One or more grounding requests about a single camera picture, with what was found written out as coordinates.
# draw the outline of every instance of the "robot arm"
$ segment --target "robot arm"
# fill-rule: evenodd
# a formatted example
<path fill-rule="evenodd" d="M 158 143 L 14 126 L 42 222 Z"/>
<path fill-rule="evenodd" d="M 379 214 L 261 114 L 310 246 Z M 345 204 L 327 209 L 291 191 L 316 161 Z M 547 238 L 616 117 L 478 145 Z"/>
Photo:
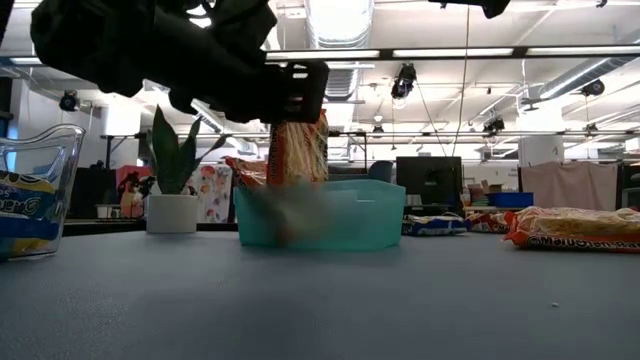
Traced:
<path fill-rule="evenodd" d="M 203 4 L 214 24 L 206 29 L 186 13 L 200 1 L 44 0 L 31 37 L 42 63 L 106 93 L 131 97 L 149 79 L 170 88 L 171 104 L 186 113 L 195 98 L 235 122 L 315 121 L 328 67 L 264 63 L 260 46 L 276 24 L 267 0 Z"/>

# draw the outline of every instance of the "plastic container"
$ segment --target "plastic container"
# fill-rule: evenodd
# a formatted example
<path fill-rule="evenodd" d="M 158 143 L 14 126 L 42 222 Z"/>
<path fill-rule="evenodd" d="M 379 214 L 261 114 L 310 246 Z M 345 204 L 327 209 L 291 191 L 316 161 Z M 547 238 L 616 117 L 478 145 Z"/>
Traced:
<path fill-rule="evenodd" d="M 533 206 L 533 193 L 487 194 L 489 205 L 502 208 L 526 208 Z"/>
<path fill-rule="evenodd" d="M 404 187 L 378 180 L 345 180 L 322 184 L 319 191 L 331 216 L 317 238 L 296 239 L 289 248 L 374 251 L 398 245 Z M 275 246 L 275 225 L 260 213 L 250 190 L 236 188 L 234 202 L 242 245 Z"/>
<path fill-rule="evenodd" d="M 58 125 L 0 138 L 0 259 L 58 250 L 84 130 Z"/>

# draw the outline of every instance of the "blue box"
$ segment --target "blue box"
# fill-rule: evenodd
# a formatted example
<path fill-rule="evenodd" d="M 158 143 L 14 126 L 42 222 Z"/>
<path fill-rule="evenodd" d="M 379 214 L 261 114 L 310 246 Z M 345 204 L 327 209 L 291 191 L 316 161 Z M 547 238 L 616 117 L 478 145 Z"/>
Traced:
<path fill-rule="evenodd" d="M 533 206 L 533 193 L 487 194 L 489 205 L 503 208 L 526 208 Z"/>

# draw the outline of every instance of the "desk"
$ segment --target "desk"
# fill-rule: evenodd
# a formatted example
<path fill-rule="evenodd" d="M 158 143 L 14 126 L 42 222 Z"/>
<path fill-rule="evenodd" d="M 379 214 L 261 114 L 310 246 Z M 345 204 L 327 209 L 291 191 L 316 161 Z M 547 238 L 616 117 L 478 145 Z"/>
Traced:
<path fill-rule="evenodd" d="M 480 234 L 358 254 L 237 237 L 77 236 L 0 264 L 0 358 L 640 358 L 637 256 Z"/>

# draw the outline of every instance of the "potted plant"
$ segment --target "potted plant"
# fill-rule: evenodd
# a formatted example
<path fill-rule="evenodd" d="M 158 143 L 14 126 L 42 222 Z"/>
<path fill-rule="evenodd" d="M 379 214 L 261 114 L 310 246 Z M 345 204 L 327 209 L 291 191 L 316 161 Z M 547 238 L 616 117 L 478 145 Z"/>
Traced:
<path fill-rule="evenodd" d="M 147 232 L 156 234 L 191 233 L 198 222 L 198 198 L 185 190 L 191 174 L 202 158 L 224 145 L 229 135 L 222 135 L 201 157 L 196 157 L 196 135 L 200 120 L 191 125 L 187 139 L 179 143 L 178 136 L 156 108 L 152 130 L 147 132 L 151 149 L 151 166 L 161 194 L 151 194 L 147 204 Z"/>

